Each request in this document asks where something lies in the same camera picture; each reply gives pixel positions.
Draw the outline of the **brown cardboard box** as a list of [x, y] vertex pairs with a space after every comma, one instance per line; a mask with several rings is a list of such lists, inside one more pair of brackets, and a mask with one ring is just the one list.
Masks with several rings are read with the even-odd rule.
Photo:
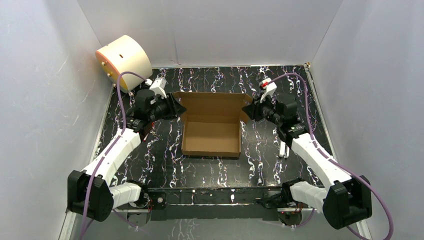
[[250, 118], [243, 107], [252, 102], [245, 93], [175, 92], [173, 96], [186, 108], [181, 151], [190, 157], [237, 159], [242, 151], [241, 123]]

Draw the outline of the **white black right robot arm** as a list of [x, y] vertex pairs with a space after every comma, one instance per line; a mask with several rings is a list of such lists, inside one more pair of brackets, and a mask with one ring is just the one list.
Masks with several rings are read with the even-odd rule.
[[321, 148], [311, 131], [298, 119], [298, 105], [293, 97], [272, 102], [259, 96], [242, 107], [253, 121], [267, 120], [276, 126], [285, 151], [292, 150], [312, 168], [322, 186], [314, 186], [298, 177], [282, 184], [278, 197], [288, 207], [304, 203], [324, 214], [334, 229], [341, 229], [372, 216], [371, 190], [364, 176], [351, 173], [333, 164], [332, 156]]

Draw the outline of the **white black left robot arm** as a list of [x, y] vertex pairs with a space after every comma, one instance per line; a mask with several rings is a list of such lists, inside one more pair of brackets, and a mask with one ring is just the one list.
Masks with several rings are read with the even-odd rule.
[[180, 117], [187, 109], [175, 93], [161, 95], [150, 89], [139, 90], [135, 102], [124, 114], [123, 127], [105, 149], [82, 170], [73, 170], [67, 178], [67, 210], [103, 222], [110, 213], [132, 203], [144, 208], [150, 201], [145, 184], [128, 180], [111, 186], [113, 176], [127, 157], [142, 143], [158, 120]]

